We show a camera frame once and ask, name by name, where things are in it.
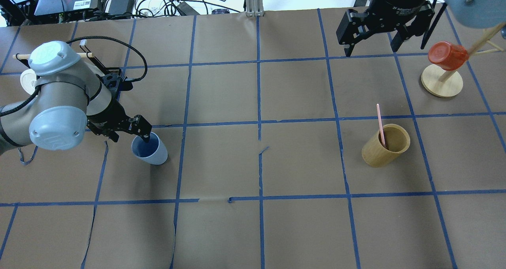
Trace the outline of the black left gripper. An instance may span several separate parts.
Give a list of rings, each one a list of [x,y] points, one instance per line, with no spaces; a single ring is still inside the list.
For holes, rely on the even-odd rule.
[[[126,132],[142,140],[150,140],[152,125],[142,115],[130,118],[125,114],[123,106],[116,99],[112,99],[105,110],[87,116],[87,128],[94,134],[105,136],[117,143],[117,132]]]

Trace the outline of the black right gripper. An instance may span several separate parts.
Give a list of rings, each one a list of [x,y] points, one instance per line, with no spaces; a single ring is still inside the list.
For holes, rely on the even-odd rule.
[[[345,56],[350,57],[356,44],[377,33],[381,25],[402,23],[390,44],[392,51],[397,52],[403,42],[428,30],[434,13],[432,4],[426,0],[371,0],[368,12],[346,10],[336,36],[344,46]],[[413,18],[409,26],[404,24]]]

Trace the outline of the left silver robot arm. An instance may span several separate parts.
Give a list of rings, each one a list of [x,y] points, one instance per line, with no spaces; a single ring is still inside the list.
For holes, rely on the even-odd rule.
[[[152,125],[141,116],[129,117],[117,92],[131,80],[107,86],[67,42],[49,41],[28,57],[35,72],[34,91],[23,102],[1,106],[0,152],[34,144],[46,150],[68,150],[79,145],[85,129],[117,142],[119,132],[150,141]]]

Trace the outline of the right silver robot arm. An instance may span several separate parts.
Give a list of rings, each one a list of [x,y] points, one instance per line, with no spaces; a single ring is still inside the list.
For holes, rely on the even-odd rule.
[[[350,57],[357,43],[374,34],[396,32],[393,52],[411,37],[422,37],[425,48],[441,15],[450,8],[459,23],[471,28],[504,26],[505,0],[444,0],[435,13],[436,0],[371,0],[364,12],[348,9],[336,30],[339,44]]]

